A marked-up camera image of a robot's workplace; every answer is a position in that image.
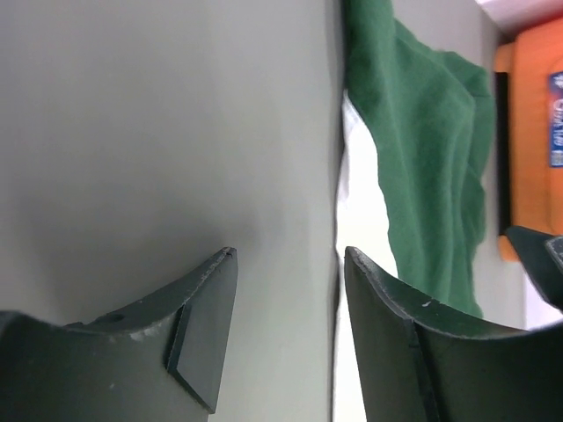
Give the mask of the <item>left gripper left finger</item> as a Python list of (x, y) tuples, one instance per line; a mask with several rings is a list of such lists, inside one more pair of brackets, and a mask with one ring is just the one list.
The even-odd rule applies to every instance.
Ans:
[(205, 421), (215, 413), (238, 282), (226, 247), (91, 323), (1, 315), (4, 421)]

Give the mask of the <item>white and green t shirt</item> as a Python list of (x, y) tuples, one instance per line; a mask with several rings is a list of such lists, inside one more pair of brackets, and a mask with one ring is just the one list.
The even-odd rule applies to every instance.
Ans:
[(389, 1), (347, 1), (335, 248), (354, 246), (433, 299), (480, 317), (472, 264), (494, 138), (489, 77), (420, 42)]

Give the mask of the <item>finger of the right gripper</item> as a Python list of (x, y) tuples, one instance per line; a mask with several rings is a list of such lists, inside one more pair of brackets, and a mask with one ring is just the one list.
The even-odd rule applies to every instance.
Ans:
[(542, 299), (562, 311), (562, 235), (522, 226), (511, 226), (505, 234)]

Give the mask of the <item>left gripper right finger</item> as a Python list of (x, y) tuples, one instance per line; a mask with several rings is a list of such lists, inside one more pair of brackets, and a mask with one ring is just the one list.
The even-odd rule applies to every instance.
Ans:
[(468, 315), (346, 250), (346, 294), (370, 421), (559, 421), (562, 326)]

